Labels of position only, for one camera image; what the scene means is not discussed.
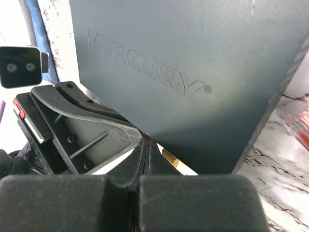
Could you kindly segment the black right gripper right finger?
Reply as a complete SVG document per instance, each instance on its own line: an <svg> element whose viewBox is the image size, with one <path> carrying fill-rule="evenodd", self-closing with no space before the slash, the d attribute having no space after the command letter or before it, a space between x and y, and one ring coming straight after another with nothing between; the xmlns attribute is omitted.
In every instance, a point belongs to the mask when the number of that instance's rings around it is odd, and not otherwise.
<svg viewBox="0 0 309 232"><path fill-rule="evenodd" d="M161 153L157 143L144 139L145 175L182 175Z"/></svg>

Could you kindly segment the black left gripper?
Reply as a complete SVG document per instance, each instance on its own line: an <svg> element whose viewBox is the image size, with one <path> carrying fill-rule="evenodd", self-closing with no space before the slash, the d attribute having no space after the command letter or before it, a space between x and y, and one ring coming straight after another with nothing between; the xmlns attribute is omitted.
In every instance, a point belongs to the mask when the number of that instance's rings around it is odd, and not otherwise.
<svg viewBox="0 0 309 232"><path fill-rule="evenodd" d="M17 94L13 104L32 152L26 159L44 174L55 173L46 159L51 140L72 174L104 174L104 166L130 154L142 139L136 127L72 81L34 87Z"/></svg>

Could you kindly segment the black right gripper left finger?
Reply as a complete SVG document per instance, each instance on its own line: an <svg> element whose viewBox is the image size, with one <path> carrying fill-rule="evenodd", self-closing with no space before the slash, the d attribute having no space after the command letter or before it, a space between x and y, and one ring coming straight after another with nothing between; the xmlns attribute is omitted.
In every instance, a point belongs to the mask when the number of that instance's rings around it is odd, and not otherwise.
<svg viewBox="0 0 309 232"><path fill-rule="evenodd" d="M104 190L129 189L136 191L140 178L147 175L147 139L141 139L130 155L107 172L104 177Z"/></svg>

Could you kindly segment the dark grey network switch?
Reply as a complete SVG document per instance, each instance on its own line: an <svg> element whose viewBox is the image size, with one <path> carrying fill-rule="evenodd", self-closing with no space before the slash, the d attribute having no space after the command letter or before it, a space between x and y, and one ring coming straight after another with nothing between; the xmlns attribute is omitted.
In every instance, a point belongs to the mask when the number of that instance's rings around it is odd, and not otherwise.
<svg viewBox="0 0 309 232"><path fill-rule="evenodd" d="M80 82L198 174L237 172L309 45L306 0L72 0Z"/></svg>

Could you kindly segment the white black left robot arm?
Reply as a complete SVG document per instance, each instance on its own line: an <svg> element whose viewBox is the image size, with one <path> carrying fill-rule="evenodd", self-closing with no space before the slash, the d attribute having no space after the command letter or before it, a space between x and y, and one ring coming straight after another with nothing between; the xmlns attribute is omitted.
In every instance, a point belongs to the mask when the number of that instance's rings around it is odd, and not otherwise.
<svg viewBox="0 0 309 232"><path fill-rule="evenodd" d="M16 95L14 113L27 144L0 155L0 175L95 174L131 153L141 132L116 111L87 97L72 82Z"/></svg>

